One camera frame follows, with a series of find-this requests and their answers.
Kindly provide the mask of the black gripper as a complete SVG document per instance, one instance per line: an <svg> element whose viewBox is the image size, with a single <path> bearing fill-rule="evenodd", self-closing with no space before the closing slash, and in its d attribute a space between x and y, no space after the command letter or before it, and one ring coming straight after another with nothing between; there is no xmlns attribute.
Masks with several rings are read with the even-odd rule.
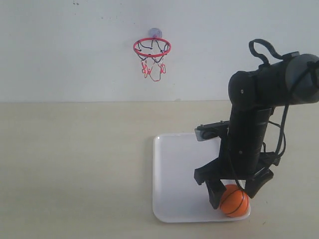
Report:
<svg viewBox="0 0 319 239"><path fill-rule="evenodd" d="M251 199L273 179L274 173L269 168L256 173L262 143L272 114L272 108L248 111L231 109L228 133L221 139L218 158L194 171L194 178L199 185L205 181L213 209L219 208L226 191L220 179L247 179L245 192Z"/></svg>

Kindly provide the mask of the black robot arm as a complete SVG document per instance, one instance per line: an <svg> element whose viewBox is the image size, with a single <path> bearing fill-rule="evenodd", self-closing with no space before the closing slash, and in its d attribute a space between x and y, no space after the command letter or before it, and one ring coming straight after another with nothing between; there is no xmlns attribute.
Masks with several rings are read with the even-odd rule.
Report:
<svg viewBox="0 0 319 239"><path fill-rule="evenodd" d="M279 164L287 142L280 132L277 149L265 150L270 116L277 107L318 102L319 58L290 53L278 63L236 72L230 78L228 94L232 104L230 119L195 129L198 141L221 139L218 157L194 171L195 181L206 185L215 209L226 190L223 180L245 181L243 191L253 198L273 178L270 167Z"/></svg>

